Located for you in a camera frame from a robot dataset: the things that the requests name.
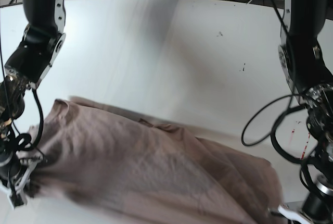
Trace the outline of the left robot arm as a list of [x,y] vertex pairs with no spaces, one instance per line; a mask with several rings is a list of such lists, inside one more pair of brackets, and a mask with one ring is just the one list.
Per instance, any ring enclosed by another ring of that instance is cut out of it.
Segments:
[[[279,60],[291,90],[287,98],[298,105],[287,105],[267,137],[282,158],[300,167],[300,181],[308,190],[299,210],[278,206],[275,215],[289,223],[332,223],[332,73],[317,39],[328,7],[329,0],[284,0],[283,12],[277,13]],[[308,112],[306,128],[316,145],[306,157],[297,158],[280,146],[276,132],[286,116],[301,110]]]

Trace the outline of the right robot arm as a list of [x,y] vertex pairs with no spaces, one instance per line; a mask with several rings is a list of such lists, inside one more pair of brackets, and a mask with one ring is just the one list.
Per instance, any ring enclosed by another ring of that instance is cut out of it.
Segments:
[[[64,0],[22,0],[28,25],[20,44],[6,62],[1,62],[1,191],[14,206],[26,203],[24,187],[40,158],[18,158],[18,152],[37,148],[44,116],[37,88],[59,54],[66,35]],[[32,90],[40,116],[37,136],[16,135],[12,124],[24,111],[24,94]]]

